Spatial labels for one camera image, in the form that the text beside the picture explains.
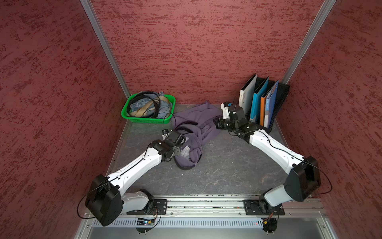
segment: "blue binder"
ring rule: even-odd
[[[276,102],[276,94],[278,88],[278,81],[270,89],[267,99],[265,100],[265,116],[264,116],[264,127],[269,128],[270,121],[272,119],[273,110]]]
[[[255,123],[260,122],[260,97],[267,90],[268,81],[269,81],[269,77],[267,77],[263,82],[261,82],[259,87],[253,93],[251,114],[249,116],[249,120],[251,122],[255,122]]]

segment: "purple garment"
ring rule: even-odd
[[[197,164],[199,157],[203,153],[202,145],[215,138],[220,132],[220,130],[216,129],[213,119],[221,115],[222,110],[208,102],[174,114],[176,125],[173,125],[173,128],[186,121],[197,123],[197,125],[183,124],[180,126],[193,132],[188,133],[185,130],[179,130],[185,137],[188,137],[188,141],[183,144],[181,149],[183,150],[187,145],[190,147],[189,158],[180,155],[175,156],[176,164],[180,168],[190,169]]]

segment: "basket of clothes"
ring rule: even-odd
[[[131,95],[121,111],[123,118],[137,123],[167,124],[175,107],[175,97],[163,91],[143,91]]]

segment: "textured wall panel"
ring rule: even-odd
[[[132,93],[233,100],[253,73],[281,79],[322,0],[94,0]]]
[[[337,0],[278,115],[291,148],[333,182],[322,198],[341,239],[382,238],[381,12],[380,0]]]
[[[0,238],[71,239],[126,98],[78,0],[0,4]]]

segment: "tan belt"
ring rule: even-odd
[[[158,97],[156,97],[153,100],[155,100],[157,102],[159,102],[159,100],[162,100],[164,102],[167,102],[168,105],[170,105],[170,102],[164,96],[159,96],[159,99],[158,99]],[[131,112],[129,115],[134,116],[134,117],[141,117],[152,104],[153,104],[153,101],[149,101],[142,108],[138,109],[137,111]]]

